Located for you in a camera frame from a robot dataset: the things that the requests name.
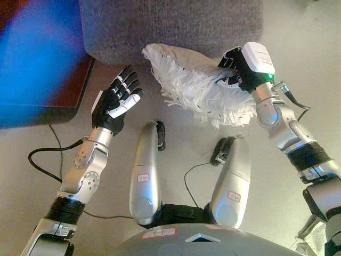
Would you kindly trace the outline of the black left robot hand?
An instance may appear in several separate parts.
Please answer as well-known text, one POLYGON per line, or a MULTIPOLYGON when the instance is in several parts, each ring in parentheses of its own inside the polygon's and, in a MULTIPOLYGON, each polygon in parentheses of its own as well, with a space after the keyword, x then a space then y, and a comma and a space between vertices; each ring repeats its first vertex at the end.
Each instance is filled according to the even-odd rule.
POLYGON ((144 95, 139 84, 133 68, 124 68, 106 90, 98 93, 92 107, 92 128, 105 128, 116 136, 124 127, 126 113, 144 95))

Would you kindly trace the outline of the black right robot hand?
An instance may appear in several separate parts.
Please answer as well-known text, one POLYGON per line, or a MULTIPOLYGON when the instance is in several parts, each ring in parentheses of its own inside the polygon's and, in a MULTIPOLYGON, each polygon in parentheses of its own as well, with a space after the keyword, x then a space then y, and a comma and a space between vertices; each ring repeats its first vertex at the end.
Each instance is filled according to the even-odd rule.
POLYGON ((266 47, 248 42, 225 53, 218 67, 235 71, 231 84, 238 84, 243 91, 252 93, 264 83, 274 84, 275 68, 266 47))

